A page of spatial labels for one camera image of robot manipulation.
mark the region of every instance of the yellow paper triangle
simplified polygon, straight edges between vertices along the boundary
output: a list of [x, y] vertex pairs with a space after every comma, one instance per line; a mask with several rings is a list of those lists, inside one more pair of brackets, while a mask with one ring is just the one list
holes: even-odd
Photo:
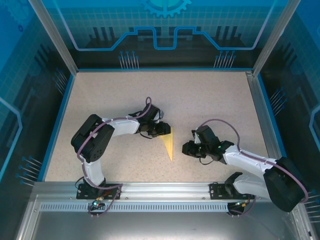
[[174, 128], [171, 127], [171, 133], [167, 135], [160, 135], [160, 138], [162, 139], [166, 151], [168, 152], [169, 158], [172, 162], [174, 155]]

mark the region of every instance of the speckled beige table surface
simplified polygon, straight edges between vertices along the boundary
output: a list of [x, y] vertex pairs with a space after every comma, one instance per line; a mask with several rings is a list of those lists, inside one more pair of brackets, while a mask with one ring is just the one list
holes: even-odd
[[[174, 128], [173, 161], [162, 140], [138, 134], [111, 139], [101, 157], [107, 182], [220, 182], [239, 168], [182, 154], [191, 130], [211, 118], [231, 123], [243, 149], [267, 155], [257, 113], [244, 72], [147, 71], [78, 73], [52, 154], [46, 181], [76, 181], [83, 175], [71, 138], [91, 114], [124, 117], [145, 107], [147, 96], [164, 111]], [[221, 141], [236, 142], [233, 130], [209, 123]]]

